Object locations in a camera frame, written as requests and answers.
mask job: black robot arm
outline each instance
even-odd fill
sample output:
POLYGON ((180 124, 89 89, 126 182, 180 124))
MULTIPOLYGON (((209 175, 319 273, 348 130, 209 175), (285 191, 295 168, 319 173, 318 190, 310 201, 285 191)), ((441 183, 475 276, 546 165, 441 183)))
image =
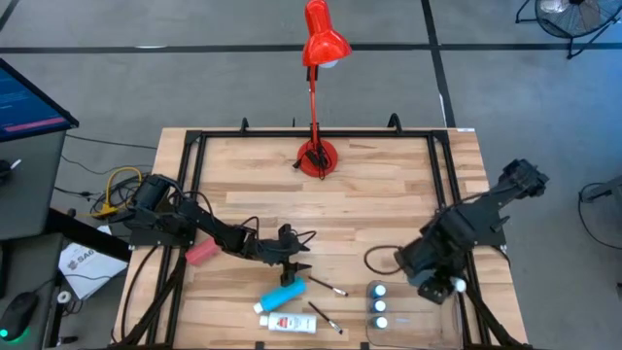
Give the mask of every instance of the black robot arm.
POLYGON ((289 224, 279 228, 277 239, 259 239, 259 219, 257 226, 228 225, 220 221, 211 212, 203 209, 198 202, 190 197, 190 192, 183 192, 177 182, 162 175, 150 175, 136 191, 126 213, 117 218, 125 221, 131 228, 147 230, 152 234, 166 233, 173 236, 173 241, 180 245, 190 246, 191 233, 200 229, 214 238, 223 252, 232 256, 253 260, 269 265, 281 264, 283 274, 281 285, 289 286, 294 282, 295 273, 309 268, 310 265, 290 262, 290 256, 298 252, 308 252, 304 243, 308 242, 315 232, 297 233, 289 224), (309 235, 300 243, 301 235, 309 235))
POLYGON ((441 304, 454 292, 455 279, 463 275, 467 252, 475 246, 505 244, 501 228, 509 217, 500 219, 499 210, 513 199, 542 195, 547 181, 528 161, 514 160, 488 192, 440 210, 421 228, 422 237, 395 252, 419 295, 441 304))

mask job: wooden table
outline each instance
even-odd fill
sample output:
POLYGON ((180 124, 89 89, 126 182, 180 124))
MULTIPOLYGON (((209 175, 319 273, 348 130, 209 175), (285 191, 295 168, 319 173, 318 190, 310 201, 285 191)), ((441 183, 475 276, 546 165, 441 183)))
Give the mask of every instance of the wooden table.
MULTIPOLYGON (((177 177, 186 131, 185 128, 163 129, 154 174, 177 177)), ((489 184, 475 133, 448 131, 461 195, 486 191, 489 184)), ((259 216, 263 238, 276 236, 277 228, 284 223, 292 224, 298 231, 315 229, 318 235, 309 243, 311 252, 298 254, 295 259, 312 264, 314 277, 351 295, 340 297, 310 282, 302 297, 279 311, 311 313, 306 303, 311 299, 337 321, 344 334, 337 334, 320 319, 315 335, 270 332, 260 327, 259 316, 252 306, 260 295, 278 285, 280 266, 270 267, 219 254, 201 267, 187 268, 175 348, 255 348, 256 341, 264 341, 268 349, 358 349, 361 342, 367 341, 364 331, 367 283, 374 279, 405 282, 402 273, 378 276, 367 270, 363 253, 378 244, 405 245, 412 241, 436 209, 426 141, 331 139, 339 153, 339 163, 324 181, 292 169, 302 142, 295 138, 209 139, 200 190, 209 197, 217 217, 227 223, 239 224, 250 216, 259 216)), ((450 193, 442 152, 438 154, 445 193, 450 193)), ((202 232, 197 233, 197 241, 206 237, 202 232)), ((149 250, 140 248, 133 253, 123 299, 138 264, 149 250)), ((128 329, 153 300, 161 251, 158 248, 137 278, 130 297, 128 329)), ((489 248, 476 248, 474 256, 484 300, 510 334, 519 341, 527 341, 507 262, 489 248)), ((371 263, 378 268, 396 266, 390 251, 375 257, 371 263)), ((168 302, 162 310, 158 341, 164 338, 168 302)), ((468 318, 473 342, 477 342, 471 309, 468 318)), ((121 308, 115 326, 116 338, 120 338, 120 320, 121 308)))

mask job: concrete floor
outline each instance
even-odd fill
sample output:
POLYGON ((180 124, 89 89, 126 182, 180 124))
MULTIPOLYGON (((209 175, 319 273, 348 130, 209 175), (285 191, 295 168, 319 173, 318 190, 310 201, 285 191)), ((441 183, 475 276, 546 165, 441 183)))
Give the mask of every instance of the concrete floor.
MULTIPOLYGON (((514 24, 521 0, 432 0, 441 44, 565 43, 537 24, 514 24)), ((0 1, 0 11, 8 5, 0 1)), ((0 32, 7 47, 301 44, 304 0, 20 0, 0 32)), ((417 0, 332 0, 335 27, 356 43, 427 43, 417 0)), ((533 13, 533 6, 525 16, 533 13)), ((601 42, 621 43, 622 25, 601 42)), ((506 210, 512 275, 532 345, 619 349, 622 252, 596 244, 576 213, 586 183, 622 173, 619 121, 621 50, 443 51, 458 127, 475 127, 496 181, 514 158, 549 175, 545 196, 506 210)), ((165 126, 286 126, 308 116, 299 52, 3 54, 81 121, 76 135, 156 145, 165 126)), ((392 112, 406 126, 443 126, 429 51, 354 52, 321 74, 322 125, 384 125, 392 112)), ((67 139, 64 154, 95 170, 150 164, 149 150, 67 139)), ((100 191, 106 178, 62 162, 56 184, 100 191)), ((90 204, 56 193, 52 205, 90 204)), ((585 207, 593 232, 622 246, 622 221, 605 198, 585 207)), ((81 338, 67 348, 109 340, 122 281, 111 282, 63 322, 81 338)))

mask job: electric fan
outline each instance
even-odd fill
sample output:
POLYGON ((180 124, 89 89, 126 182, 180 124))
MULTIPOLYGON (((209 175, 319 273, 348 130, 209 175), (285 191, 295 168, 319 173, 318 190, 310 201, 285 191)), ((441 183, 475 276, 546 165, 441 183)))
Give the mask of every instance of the electric fan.
POLYGON ((527 0, 516 13, 516 23, 537 21, 550 35, 570 39, 568 59, 582 53, 609 26, 617 21, 622 0, 535 0, 536 18, 520 19, 520 13, 532 1, 527 0), (574 39, 600 30, 578 52, 572 52, 574 39))

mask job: screen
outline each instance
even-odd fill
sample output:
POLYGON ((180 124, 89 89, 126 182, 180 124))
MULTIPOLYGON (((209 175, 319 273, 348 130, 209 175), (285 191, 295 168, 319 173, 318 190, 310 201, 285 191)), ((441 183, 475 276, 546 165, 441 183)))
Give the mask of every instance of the screen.
POLYGON ((0 141, 69 127, 58 111, 0 69, 0 141))

